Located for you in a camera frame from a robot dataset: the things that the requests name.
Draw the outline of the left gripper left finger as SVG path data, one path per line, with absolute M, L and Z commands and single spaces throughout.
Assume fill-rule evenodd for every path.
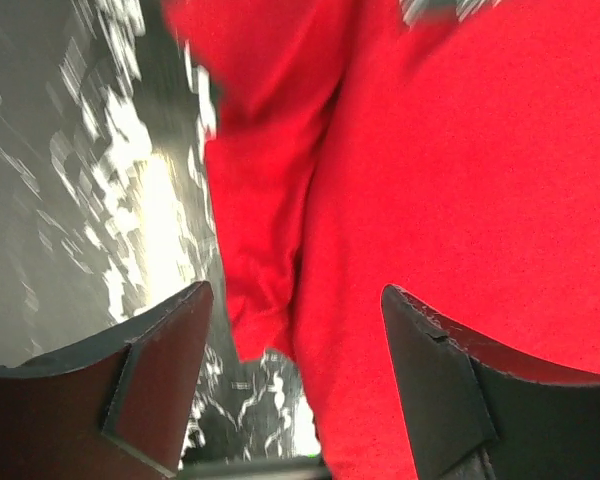
M 144 313 L 0 366 L 0 479 L 172 479 L 213 304 L 194 283 Z

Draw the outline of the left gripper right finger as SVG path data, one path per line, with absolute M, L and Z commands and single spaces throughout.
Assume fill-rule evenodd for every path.
M 600 479 L 600 375 L 508 347 L 389 285 L 382 312 L 421 479 Z

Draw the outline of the dark red t shirt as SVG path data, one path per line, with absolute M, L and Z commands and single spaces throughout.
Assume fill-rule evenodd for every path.
M 297 365 L 337 479 L 416 475 L 388 284 L 600 373 L 600 1 L 168 1 L 238 353 Z

